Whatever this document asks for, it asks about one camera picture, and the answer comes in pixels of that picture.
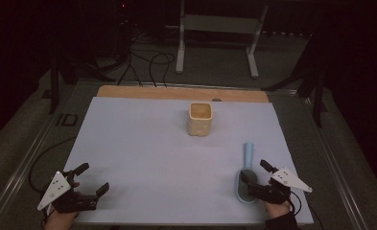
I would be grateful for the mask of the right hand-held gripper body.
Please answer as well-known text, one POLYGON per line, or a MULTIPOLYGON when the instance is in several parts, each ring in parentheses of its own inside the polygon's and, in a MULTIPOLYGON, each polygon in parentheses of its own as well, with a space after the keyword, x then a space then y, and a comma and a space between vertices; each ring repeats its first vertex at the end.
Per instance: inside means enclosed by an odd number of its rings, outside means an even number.
POLYGON ((257 182, 247 182, 247 194, 271 204, 282 204, 290 199, 291 188, 311 193, 313 189, 299 179, 287 168, 269 170, 271 178, 268 185, 259 185, 257 182))

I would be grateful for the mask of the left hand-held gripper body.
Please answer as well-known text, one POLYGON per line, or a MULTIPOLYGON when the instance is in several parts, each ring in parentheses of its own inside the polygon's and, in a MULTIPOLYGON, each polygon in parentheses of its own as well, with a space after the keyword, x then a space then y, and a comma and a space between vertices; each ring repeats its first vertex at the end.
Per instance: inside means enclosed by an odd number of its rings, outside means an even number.
POLYGON ((73 172, 56 172, 37 205, 38 211, 54 207, 60 214, 95 210, 99 198, 75 191, 73 172))

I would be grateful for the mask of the light blue hairbrush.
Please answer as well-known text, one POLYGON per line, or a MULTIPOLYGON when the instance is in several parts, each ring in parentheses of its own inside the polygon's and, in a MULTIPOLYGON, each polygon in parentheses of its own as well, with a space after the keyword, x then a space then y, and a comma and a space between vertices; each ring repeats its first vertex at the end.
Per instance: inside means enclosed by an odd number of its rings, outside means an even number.
POLYGON ((244 166, 239 170, 236 180, 236 196, 240 202, 245 204, 253 203, 256 200, 256 198, 251 196, 248 192, 250 183, 258 181, 257 173, 252 168, 252 154, 253 144, 246 142, 244 144, 244 166), (240 172, 244 172, 249 178, 247 185, 240 180, 240 172))

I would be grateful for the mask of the beige square cup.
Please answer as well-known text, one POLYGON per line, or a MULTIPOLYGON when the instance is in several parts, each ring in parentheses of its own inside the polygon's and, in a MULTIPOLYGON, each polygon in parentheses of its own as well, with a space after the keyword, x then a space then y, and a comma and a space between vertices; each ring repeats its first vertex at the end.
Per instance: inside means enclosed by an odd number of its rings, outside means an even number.
POLYGON ((213 110, 210 103, 191 103, 189 105, 188 134, 207 136, 211 131, 213 110))

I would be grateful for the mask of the person's right hand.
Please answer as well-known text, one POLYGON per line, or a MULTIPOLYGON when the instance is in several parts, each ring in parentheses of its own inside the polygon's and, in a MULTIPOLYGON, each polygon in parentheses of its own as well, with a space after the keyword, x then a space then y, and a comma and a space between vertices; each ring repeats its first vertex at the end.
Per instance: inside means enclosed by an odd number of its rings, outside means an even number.
POLYGON ((291 211, 291 204, 288 201, 281 204, 272 204, 265 201, 264 205, 271 219, 282 217, 291 211))

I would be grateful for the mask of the white table mat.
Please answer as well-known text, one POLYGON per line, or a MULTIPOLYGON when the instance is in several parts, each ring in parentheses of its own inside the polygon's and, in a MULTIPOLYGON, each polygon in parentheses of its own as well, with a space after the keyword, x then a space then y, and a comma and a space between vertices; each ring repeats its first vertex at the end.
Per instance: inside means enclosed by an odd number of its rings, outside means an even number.
POLYGON ((65 167, 82 163, 84 193, 102 184, 108 192, 79 224, 248 225, 262 222, 262 202, 244 204, 236 180, 245 163, 245 144, 260 183, 278 169, 295 169, 274 107, 270 103, 212 104, 212 130, 187 132, 189 102, 96 97, 85 115, 65 167))

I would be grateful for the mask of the black tripod stand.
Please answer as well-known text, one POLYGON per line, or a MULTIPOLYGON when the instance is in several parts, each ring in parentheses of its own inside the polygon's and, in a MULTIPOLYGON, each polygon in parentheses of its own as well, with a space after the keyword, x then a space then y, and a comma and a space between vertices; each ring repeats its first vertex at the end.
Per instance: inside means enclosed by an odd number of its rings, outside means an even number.
POLYGON ((311 35, 291 75, 273 85, 262 87, 263 91, 273 92, 292 82, 302 80, 301 85, 296 89, 296 95, 299 98, 308 98, 312 92, 315 92, 313 97, 313 119, 318 127, 322 127, 320 113, 323 106, 322 94, 327 70, 325 63, 326 45, 325 32, 316 30, 311 35))
POLYGON ((88 76, 99 81, 114 82, 114 79, 104 76, 98 70, 73 56, 63 46, 57 28, 52 24, 46 27, 45 47, 50 55, 50 90, 47 95, 50 100, 50 114, 55 113, 59 107, 59 75, 62 75, 65 82, 75 84, 78 80, 75 70, 81 69, 88 76))

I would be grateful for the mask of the white metal stand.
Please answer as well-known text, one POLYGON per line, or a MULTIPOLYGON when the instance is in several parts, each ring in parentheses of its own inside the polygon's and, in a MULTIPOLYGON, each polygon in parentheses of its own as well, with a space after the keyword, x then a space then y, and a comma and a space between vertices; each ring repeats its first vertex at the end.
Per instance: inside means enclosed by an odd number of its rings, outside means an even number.
POLYGON ((255 58, 259 38, 269 10, 269 5, 262 4, 255 17, 232 17, 219 15, 192 14, 185 11, 187 0, 179 0, 179 24, 176 72, 184 71, 185 38, 187 32, 202 32, 212 35, 251 35, 252 41, 246 47, 247 65, 253 79, 259 77, 255 58))

